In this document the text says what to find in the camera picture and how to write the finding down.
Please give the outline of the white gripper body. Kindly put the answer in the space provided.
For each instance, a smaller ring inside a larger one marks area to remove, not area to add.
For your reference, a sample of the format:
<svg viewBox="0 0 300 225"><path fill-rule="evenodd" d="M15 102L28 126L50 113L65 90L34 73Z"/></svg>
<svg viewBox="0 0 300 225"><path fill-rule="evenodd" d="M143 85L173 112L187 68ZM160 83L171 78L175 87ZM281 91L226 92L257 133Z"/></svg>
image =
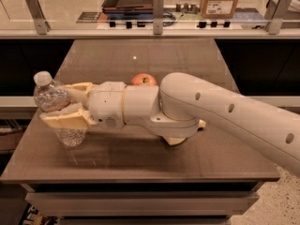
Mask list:
<svg viewBox="0 0 300 225"><path fill-rule="evenodd" d="M104 82L90 92L88 110L102 128L123 128L123 82Z"/></svg>

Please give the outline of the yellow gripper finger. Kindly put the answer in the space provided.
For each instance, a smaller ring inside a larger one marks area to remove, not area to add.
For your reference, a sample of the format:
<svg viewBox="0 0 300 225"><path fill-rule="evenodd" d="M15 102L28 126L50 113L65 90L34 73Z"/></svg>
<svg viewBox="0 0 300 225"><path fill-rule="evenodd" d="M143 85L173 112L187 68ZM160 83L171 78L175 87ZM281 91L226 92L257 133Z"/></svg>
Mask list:
<svg viewBox="0 0 300 225"><path fill-rule="evenodd" d="M75 103L81 103L84 107L87 106L91 90L95 87L91 82L78 82L64 86L72 100Z"/></svg>
<svg viewBox="0 0 300 225"><path fill-rule="evenodd" d="M39 118L50 128L88 129L97 121L81 103L55 112L43 112Z"/></svg>

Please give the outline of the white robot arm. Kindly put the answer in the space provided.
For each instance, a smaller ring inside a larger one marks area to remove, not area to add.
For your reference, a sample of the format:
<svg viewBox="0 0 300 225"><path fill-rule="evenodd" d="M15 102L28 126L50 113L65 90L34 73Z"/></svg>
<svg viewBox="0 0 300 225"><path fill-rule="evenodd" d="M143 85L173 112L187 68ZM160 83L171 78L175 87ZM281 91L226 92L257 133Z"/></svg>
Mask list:
<svg viewBox="0 0 300 225"><path fill-rule="evenodd" d="M123 82L68 84L73 103L40 115L51 128L140 126L169 142L196 134L208 122L244 141L295 175L300 173L300 117L185 74L160 85Z"/></svg>

